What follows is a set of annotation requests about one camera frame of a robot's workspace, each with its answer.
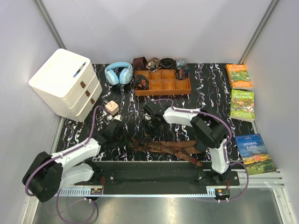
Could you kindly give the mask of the brown floral long tie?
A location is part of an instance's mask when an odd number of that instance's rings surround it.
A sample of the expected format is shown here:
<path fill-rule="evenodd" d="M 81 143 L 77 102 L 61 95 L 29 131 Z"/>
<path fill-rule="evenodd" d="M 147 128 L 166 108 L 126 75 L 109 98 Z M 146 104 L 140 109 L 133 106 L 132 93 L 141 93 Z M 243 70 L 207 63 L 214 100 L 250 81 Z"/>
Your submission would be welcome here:
<path fill-rule="evenodd" d="M 154 153 L 165 153 L 171 154 L 179 159 L 187 161 L 196 165 L 197 167 L 202 167 L 203 162 L 191 156 L 191 154 L 201 154 L 201 152 L 196 149 L 197 142 L 195 140 L 189 141 L 151 141 L 148 140 L 144 143 L 141 141 L 133 140 L 129 145 L 129 148 L 136 151 L 147 151 Z"/>

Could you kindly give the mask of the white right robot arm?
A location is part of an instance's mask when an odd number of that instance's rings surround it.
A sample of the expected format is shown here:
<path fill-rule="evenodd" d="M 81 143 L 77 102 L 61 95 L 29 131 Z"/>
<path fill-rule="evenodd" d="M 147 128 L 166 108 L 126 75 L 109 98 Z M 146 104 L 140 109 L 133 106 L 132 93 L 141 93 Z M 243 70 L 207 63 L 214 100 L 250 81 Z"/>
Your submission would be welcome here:
<path fill-rule="evenodd" d="M 199 140 L 209 149 L 212 159 L 212 179 L 218 185 L 228 181 L 229 162 L 226 145 L 232 139 L 232 133 L 212 108 L 184 109 L 170 105 L 161 105 L 160 100 L 149 101 L 143 106 L 142 121 L 144 137 L 158 136 L 158 130 L 164 124 L 179 124 L 192 127 Z"/>

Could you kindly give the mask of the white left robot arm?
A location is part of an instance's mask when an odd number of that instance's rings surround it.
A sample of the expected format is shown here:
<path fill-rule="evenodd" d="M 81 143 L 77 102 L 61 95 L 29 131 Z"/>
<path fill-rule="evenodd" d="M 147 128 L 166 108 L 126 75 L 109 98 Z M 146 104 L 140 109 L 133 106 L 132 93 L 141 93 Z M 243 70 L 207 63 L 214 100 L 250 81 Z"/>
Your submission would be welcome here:
<path fill-rule="evenodd" d="M 101 180 L 102 169 L 92 158 L 105 146 L 123 147 L 130 144 L 123 121 L 113 119 L 85 142 L 54 154 L 39 153 L 22 179 L 25 188 L 44 203 L 59 190 L 71 185 Z"/>

